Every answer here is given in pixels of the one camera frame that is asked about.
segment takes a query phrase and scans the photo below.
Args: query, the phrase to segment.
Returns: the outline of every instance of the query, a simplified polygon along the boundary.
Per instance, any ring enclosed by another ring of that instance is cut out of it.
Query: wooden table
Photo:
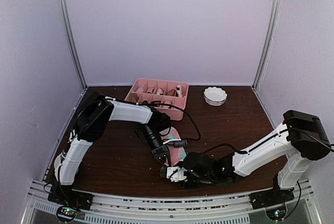
[[[272,127],[250,87],[223,87],[228,94],[221,107],[204,102],[205,87],[190,86],[186,111],[196,121],[202,139],[189,142],[187,151],[204,151],[220,143],[230,143],[242,149],[258,141]],[[86,96],[97,90],[106,96],[124,99],[130,87],[91,87]],[[172,125],[182,137],[196,137],[190,120],[184,115]],[[109,122],[103,137],[86,153],[74,189],[127,196],[181,197],[219,195],[258,190],[272,186],[272,178],[286,163],[281,157],[253,172],[232,187],[201,184],[197,189],[184,190],[177,183],[159,177],[160,165],[153,159],[149,147],[135,135],[137,124]],[[62,140],[58,153],[66,145]],[[209,153],[221,158],[232,150],[221,147]]]

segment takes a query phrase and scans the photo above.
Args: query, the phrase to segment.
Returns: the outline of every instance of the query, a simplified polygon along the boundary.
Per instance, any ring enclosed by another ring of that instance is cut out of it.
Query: wire
[[[305,134],[306,136],[310,137],[311,139],[315,140],[316,142],[322,144],[324,147],[326,147],[327,149],[329,149],[331,152],[334,152],[334,149],[332,149],[330,146],[327,146],[326,144],[322,143],[320,140],[318,140],[317,138],[313,137],[311,134],[309,134],[305,130],[301,130],[301,129],[298,129],[298,128],[289,128],[289,130]]]
[[[207,152],[210,152],[210,151],[212,151],[212,150],[214,150],[214,149],[217,149],[217,148],[219,148],[219,147],[223,147],[223,146],[227,146],[227,147],[232,148],[233,151],[235,151],[236,153],[238,153],[238,154],[240,154],[240,155],[245,155],[245,154],[247,154],[246,151],[240,151],[240,150],[236,149],[233,145],[228,144],[228,143],[222,143],[222,144],[216,145],[216,146],[214,146],[214,147],[211,147],[211,148],[205,150],[203,153],[206,154]]]
[[[176,174],[177,172],[178,172],[178,168],[177,168],[175,171],[173,171],[173,173],[168,177],[168,179],[170,180],[171,177],[172,177],[174,174]]]
[[[286,132],[288,129],[284,129],[282,130],[279,134],[282,134],[284,132]],[[264,143],[266,143],[267,141],[271,140],[272,138],[275,138],[278,134],[274,134],[271,135],[269,138],[265,139],[263,142],[261,142],[260,144],[258,144],[257,146],[253,147],[252,149],[249,150],[249,152],[253,151],[254,149],[258,148],[259,146],[263,145]]]
[[[286,217],[284,217],[284,220],[286,220],[287,218],[290,217],[290,215],[292,215],[292,213],[296,210],[296,208],[297,208],[297,206],[298,206],[298,204],[299,204],[299,202],[301,200],[301,197],[302,197],[302,188],[301,188],[301,185],[299,184],[299,181],[297,181],[297,185],[299,187],[299,197],[298,197],[297,203],[294,206],[294,208],[292,209],[292,211]]]
[[[166,134],[160,134],[160,136],[167,136],[171,132],[172,126],[169,127],[168,132]]]
[[[59,166],[59,168],[58,168],[58,185],[59,185],[60,190],[62,191],[62,194],[65,196],[65,198],[67,200],[69,200],[68,197],[67,197],[67,195],[64,193],[64,191],[62,189],[62,185],[61,185],[61,167],[62,166]]]
[[[51,192],[49,192],[49,191],[45,190],[45,188],[46,188],[46,186],[48,186],[48,185],[50,185],[50,184],[51,184],[51,182],[49,182],[49,183],[45,184],[45,185],[44,185],[44,187],[43,187],[44,191],[46,191],[48,194],[49,194],[49,193],[51,193]]]
[[[196,129],[196,132],[197,132],[197,135],[198,135],[197,138],[182,138],[182,140],[194,140],[194,141],[198,141],[198,140],[201,139],[201,133],[200,133],[200,131],[198,129],[197,124],[195,123],[195,121],[193,120],[193,118],[191,117],[191,115],[187,111],[185,111],[184,109],[179,108],[179,107],[177,107],[175,105],[164,104],[164,103],[159,103],[159,102],[155,102],[155,101],[151,102],[151,104],[146,104],[145,103],[145,104],[139,104],[139,105],[152,105],[152,106],[167,105],[169,107],[176,108],[176,109],[180,110],[181,112],[185,113],[185,115],[187,115],[187,117],[189,118],[189,120],[192,122],[194,128]]]

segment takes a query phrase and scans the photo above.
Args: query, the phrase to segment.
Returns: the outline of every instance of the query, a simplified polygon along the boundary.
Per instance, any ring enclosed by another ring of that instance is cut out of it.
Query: small white bowl
[[[208,87],[204,90],[204,100],[209,105],[218,107],[223,105],[228,97],[228,94],[221,88]]]

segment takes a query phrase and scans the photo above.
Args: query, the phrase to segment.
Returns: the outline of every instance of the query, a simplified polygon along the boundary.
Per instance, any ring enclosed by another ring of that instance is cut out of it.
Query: pink egg tray
[[[175,82],[157,79],[137,79],[127,94],[125,100],[138,103],[163,103],[181,109],[186,108],[189,85],[184,82]],[[171,120],[180,121],[183,112],[168,105],[156,107],[166,113]]]

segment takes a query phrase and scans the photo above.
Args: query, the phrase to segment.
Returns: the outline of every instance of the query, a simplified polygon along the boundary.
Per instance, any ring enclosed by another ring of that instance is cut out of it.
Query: purple wall
[[[0,0],[0,91],[0,222],[11,224],[81,92],[58,0]]]
[[[251,85],[272,0],[67,0],[89,85]]]
[[[334,143],[334,0],[283,0],[260,98],[275,124],[295,109],[318,115]],[[333,223],[334,155],[307,171],[324,214]]]

